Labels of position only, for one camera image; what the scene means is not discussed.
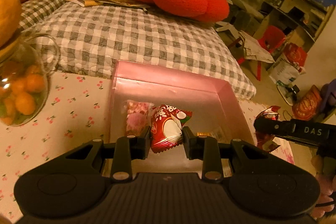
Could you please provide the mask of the red foil snack packet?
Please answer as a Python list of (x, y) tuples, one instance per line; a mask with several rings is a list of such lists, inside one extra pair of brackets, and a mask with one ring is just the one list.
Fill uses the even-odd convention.
[(275, 143), (273, 133), (276, 121), (279, 120), (279, 106), (271, 106), (259, 113), (253, 123), (255, 128), (257, 147), (266, 152), (272, 152), (280, 145)]

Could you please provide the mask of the red white snack packet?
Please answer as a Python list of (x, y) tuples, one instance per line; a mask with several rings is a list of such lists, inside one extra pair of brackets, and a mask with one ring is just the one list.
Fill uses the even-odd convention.
[(174, 148), (183, 142), (182, 128), (193, 112), (160, 105), (151, 111), (150, 146), (154, 153)]

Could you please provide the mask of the pink flower snack packet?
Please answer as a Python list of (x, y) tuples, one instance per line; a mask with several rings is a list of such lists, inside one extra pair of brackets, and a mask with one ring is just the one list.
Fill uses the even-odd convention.
[(154, 104), (151, 102), (126, 102), (126, 131), (125, 135), (139, 136), (143, 129), (150, 125), (151, 111)]

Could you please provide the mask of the pink silver cardboard box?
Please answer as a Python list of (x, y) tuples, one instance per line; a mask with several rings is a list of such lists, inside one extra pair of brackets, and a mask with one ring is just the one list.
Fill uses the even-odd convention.
[(241, 139), (254, 144), (252, 133), (229, 82), (195, 73), (155, 65), (119, 61), (114, 70), (110, 99), (108, 141), (125, 136), (127, 102), (152, 103), (177, 113), (171, 117), (163, 110), (150, 114), (154, 132), (160, 125), (169, 130), (187, 126), (194, 135), (209, 134), (220, 143)]

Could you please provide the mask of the white green paper bag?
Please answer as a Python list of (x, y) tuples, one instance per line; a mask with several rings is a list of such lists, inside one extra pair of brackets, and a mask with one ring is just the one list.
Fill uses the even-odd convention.
[(294, 82), (302, 73), (303, 67), (291, 63), (282, 53), (275, 63), (267, 70), (269, 78), (278, 86), (286, 87)]

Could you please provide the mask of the cherry print tablecloth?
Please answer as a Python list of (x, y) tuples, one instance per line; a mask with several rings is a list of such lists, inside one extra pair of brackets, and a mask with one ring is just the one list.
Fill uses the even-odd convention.
[(17, 179), (95, 138), (109, 141), (108, 107), (112, 81), (56, 72), (41, 112), (19, 127), (1, 125), (1, 217), (22, 217), (14, 198)]

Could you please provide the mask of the red gift bag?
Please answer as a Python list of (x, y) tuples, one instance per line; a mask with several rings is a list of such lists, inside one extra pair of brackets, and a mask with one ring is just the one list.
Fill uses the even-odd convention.
[(285, 46), (283, 53), (289, 63), (295, 68), (300, 69), (304, 67), (307, 53), (301, 47), (296, 44), (289, 43)]

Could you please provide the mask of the white cloth on chair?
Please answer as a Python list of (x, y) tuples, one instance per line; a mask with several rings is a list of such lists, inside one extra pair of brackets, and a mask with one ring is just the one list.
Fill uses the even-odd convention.
[(243, 41), (243, 52), (245, 59), (261, 61), (268, 64), (274, 63), (272, 55), (262, 46), (260, 46), (259, 42), (255, 38), (248, 35), (244, 31), (240, 31), (239, 35)]

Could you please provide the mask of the red plastic chair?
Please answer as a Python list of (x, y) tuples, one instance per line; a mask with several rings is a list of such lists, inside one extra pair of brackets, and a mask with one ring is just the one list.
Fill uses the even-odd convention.
[[(272, 55), (285, 43), (286, 35), (282, 30), (280, 30), (276, 26), (268, 26), (262, 37), (257, 39), (257, 41), (259, 42), (260, 46), (262, 46)], [(232, 48), (233, 46), (235, 46), (236, 48), (240, 47), (243, 48), (243, 41), (242, 38), (240, 38), (240, 35), (228, 46), (228, 48)], [(238, 64), (241, 65), (245, 61), (247, 61), (247, 59), (244, 58), (244, 52), (243, 52), (243, 56), (238, 59)], [(257, 62), (256, 79), (258, 81), (261, 81), (261, 64), (263, 62), (261, 61), (256, 62)]]

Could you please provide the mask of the wooden desk shelf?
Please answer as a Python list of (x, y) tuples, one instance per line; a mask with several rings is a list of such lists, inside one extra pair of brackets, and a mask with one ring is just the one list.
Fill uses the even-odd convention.
[(270, 0), (263, 2), (261, 12), (269, 23), (286, 35), (295, 32), (305, 44), (314, 44), (329, 21), (335, 4), (317, 0)]

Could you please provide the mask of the grey checkered quilt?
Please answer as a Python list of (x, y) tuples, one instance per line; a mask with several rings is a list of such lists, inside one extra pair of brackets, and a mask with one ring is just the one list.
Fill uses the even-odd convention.
[(226, 80), (242, 99), (256, 95), (212, 27), (157, 10), (29, 0), (22, 6), (20, 28), (28, 36), (42, 34), (33, 47), (46, 62), (52, 46), (59, 46), (58, 71), (110, 78), (117, 62), (125, 60)]

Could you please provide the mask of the white office chair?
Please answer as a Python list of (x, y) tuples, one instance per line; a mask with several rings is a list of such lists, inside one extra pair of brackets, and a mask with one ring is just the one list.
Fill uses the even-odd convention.
[(264, 15), (260, 12), (263, 0), (227, 0), (227, 2), (230, 5), (229, 16), (216, 23), (216, 31), (230, 31), (233, 36), (239, 31), (254, 35), (264, 19)]

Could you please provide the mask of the glass jar with oranges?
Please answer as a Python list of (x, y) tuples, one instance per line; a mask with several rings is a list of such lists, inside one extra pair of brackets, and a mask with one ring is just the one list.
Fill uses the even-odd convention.
[[(33, 43), (39, 38), (51, 42), (51, 60), (44, 61)], [(21, 126), (32, 120), (45, 105), (48, 77), (60, 60), (60, 48), (52, 36), (17, 32), (1, 46), (1, 123)]]

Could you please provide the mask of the large orange fruit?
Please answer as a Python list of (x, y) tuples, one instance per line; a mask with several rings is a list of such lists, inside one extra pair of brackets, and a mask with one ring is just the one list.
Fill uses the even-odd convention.
[(6, 44), (18, 29), (21, 12), (22, 7), (20, 0), (1, 0), (1, 46)]

